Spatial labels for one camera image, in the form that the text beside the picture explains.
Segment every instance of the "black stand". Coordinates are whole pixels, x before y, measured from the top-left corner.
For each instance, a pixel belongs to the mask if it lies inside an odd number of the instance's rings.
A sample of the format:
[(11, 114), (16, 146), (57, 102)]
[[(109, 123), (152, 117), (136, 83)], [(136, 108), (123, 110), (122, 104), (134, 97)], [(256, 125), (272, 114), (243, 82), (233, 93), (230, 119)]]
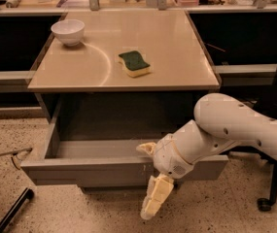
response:
[(0, 232), (3, 232), (5, 227), (10, 223), (10, 221), (13, 219), (19, 208), (22, 206), (23, 202), (26, 199), (32, 199), (34, 196), (33, 190), (26, 188), (22, 194), (19, 196), (18, 200), (15, 202), (13, 207), (7, 212), (7, 214), (3, 217), (3, 219), (0, 222)]
[(273, 174), (270, 188), (270, 198), (259, 198), (257, 200), (258, 209), (262, 212), (268, 212), (271, 210), (272, 205), (276, 203), (277, 199), (277, 160), (272, 158), (271, 156), (256, 150), (251, 147), (237, 147), (232, 150), (228, 150), (224, 152), (224, 154), (229, 154), (231, 151), (239, 151), (239, 152), (249, 152), (249, 153), (257, 153), (260, 155), (261, 159), (266, 159), (270, 164), (273, 164)]

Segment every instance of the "sponge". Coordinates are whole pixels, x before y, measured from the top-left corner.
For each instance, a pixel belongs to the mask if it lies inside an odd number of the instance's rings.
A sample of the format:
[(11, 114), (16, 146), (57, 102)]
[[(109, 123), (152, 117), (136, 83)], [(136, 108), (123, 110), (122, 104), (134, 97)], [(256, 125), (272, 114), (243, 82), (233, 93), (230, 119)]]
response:
[(150, 73), (150, 65), (144, 61), (140, 52), (137, 50), (119, 54), (120, 63), (130, 77), (138, 77)]

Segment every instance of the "concrete floor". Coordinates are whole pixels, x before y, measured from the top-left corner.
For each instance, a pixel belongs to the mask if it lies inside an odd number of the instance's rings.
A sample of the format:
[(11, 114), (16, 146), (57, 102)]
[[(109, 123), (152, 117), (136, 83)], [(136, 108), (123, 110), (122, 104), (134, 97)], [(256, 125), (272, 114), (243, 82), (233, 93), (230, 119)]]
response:
[[(0, 152), (32, 147), (45, 138), (43, 118), (0, 118)], [(188, 182), (173, 191), (158, 214), (140, 218), (144, 194), (85, 195), (74, 185), (35, 186), (0, 157), (0, 220), (26, 187), (35, 196), (5, 232), (277, 232), (277, 203), (260, 212), (257, 199), (269, 196), (271, 166), (256, 154), (232, 153), (216, 181)]]

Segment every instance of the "desk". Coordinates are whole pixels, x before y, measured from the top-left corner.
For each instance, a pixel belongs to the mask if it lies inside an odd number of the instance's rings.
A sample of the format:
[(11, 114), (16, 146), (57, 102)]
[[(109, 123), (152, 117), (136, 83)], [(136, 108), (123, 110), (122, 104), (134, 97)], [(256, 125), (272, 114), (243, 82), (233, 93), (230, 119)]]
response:
[[(70, 12), (66, 18), (86, 24), (85, 38), (73, 48), (54, 39), (28, 87), (51, 130), (46, 148), (21, 168), (35, 184), (146, 186), (155, 170), (136, 146), (190, 119), (191, 93), (220, 86), (212, 67), (184, 11)], [(129, 50), (142, 53), (151, 74), (133, 79), (122, 70), (118, 54)], [(216, 179), (226, 162), (226, 156), (204, 159), (187, 179)]]

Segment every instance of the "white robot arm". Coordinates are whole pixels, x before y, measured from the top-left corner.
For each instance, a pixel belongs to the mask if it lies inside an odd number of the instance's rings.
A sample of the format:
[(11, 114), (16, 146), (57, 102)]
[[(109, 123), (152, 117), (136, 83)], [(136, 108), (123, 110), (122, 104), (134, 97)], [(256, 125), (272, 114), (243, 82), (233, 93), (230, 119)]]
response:
[(160, 175), (151, 177), (141, 217), (152, 218), (173, 189), (174, 179), (195, 163), (237, 146), (252, 146), (277, 160), (277, 120), (261, 115), (220, 93), (202, 97), (194, 107), (195, 120), (156, 143), (143, 144)]

